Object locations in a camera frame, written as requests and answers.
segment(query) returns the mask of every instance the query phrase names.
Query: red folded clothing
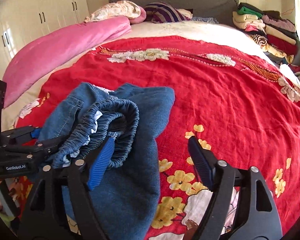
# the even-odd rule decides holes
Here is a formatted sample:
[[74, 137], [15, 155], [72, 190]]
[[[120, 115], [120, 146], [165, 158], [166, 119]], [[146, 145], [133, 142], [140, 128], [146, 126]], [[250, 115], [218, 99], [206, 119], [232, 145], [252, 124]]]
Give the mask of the red folded clothing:
[[287, 55], [295, 55], [297, 53], [297, 46], [292, 45], [291, 43], [284, 41], [282, 39], [279, 39], [273, 35], [267, 35], [268, 37], [268, 43], [274, 45], [279, 50], [284, 51], [287, 53]]

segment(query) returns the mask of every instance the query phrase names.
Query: white flower print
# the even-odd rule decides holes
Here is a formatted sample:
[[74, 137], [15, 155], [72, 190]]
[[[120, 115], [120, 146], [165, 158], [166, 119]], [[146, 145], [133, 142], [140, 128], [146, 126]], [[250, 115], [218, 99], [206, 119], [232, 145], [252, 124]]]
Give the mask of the white flower print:
[[169, 60], [169, 51], [161, 49], [127, 51], [113, 54], [111, 58], [108, 58], [108, 60], [112, 63], [124, 63], [127, 59], [136, 61], [155, 61], [157, 58]]
[[150, 237], [149, 240], [182, 240], [184, 234], [176, 235], [174, 233], [168, 232], [163, 233], [158, 236]]
[[[199, 191], [198, 194], [191, 195], [190, 197], [188, 197], [188, 203], [184, 208], [184, 213], [186, 213], [186, 216], [183, 218], [181, 223], [185, 225], [186, 221], [190, 219], [199, 225], [204, 213], [207, 210], [211, 197], [212, 197], [212, 192], [207, 189], [201, 190]], [[226, 222], [222, 234], [224, 234], [225, 229], [231, 226], [233, 223], [235, 210], [237, 209], [237, 205], [238, 205], [238, 197], [239, 197], [239, 192], [237, 192], [235, 188], [233, 188], [231, 203], [228, 209], [228, 214], [226, 217]]]
[[288, 99], [291, 102], [299, 102], [300, 101], [300, 94], [293, 89], [292, 86], [284, 79], [284, 77], [280, 77], [278, 79], [278, 84], [282, 87], [280, 90], [282, 94], [287, 95]]
[[208, 59], [214, 60], [216, 62], [223, 63], [229, 66], [235, 66], [235, 62], [231, 59], [231, 57], [223, 55], [223, 54], [206, 54]]
[[27, 104], [25, 107], [23, 107], [19, 113], [19, 117], [24, 119], [24, 117], [28, 114], [31, 113], [32, 108], [36, 107], [39, 105], [39, 100], [40, 98], [37, 98], [35, 101], [33, 101], [32, 103]]

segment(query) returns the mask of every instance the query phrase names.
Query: blue denim pants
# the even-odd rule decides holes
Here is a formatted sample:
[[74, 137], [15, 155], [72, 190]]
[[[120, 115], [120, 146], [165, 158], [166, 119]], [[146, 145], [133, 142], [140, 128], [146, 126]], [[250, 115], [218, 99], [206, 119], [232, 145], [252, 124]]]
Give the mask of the blue denim pants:
[[[174, 91], [168, 87], [124, 84], [108, 94], [82, 83], [57, 106], [42, 128], [39, 140], [72, 131], [74, 137], [53, 157], [53, 165], [59, 167], [65, 155], [86, 141], [93, 116], [101, 111], [97, 132], [80, 148], [80, 156], [98, 147], [106, 135], [116, 137], [110, 169], [90, 192], [95, 213], [111, 240], [143, 239], [151, 225], [160, 196], [155, 138], [166, 127], [174, 100]], [[67, 214], [75, 220], [67, 187], [63, 188], [63, 198]]]

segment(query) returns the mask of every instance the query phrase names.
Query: stack of folded clothes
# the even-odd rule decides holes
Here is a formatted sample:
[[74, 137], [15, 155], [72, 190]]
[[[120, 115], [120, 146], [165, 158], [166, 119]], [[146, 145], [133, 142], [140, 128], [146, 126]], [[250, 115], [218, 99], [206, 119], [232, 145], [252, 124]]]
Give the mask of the stack of folded clothes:
[[279, 66], [300, 64], [300, 41], [292, 22], [278, 11], [261, 11], [248, 3], [240, 3], [233, 12], [233, 22], [260, 45], [265, 54]]

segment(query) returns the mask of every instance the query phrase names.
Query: striped pillow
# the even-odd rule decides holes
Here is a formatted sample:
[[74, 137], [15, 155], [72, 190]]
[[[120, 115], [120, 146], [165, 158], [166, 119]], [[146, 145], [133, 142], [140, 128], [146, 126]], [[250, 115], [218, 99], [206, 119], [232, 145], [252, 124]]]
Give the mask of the striped pillow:
[[147, 13], [146, 21], [153, 23], [173, 23], [189, 20], [171, 5], [164, 2], [149, 3], [144, 9]]

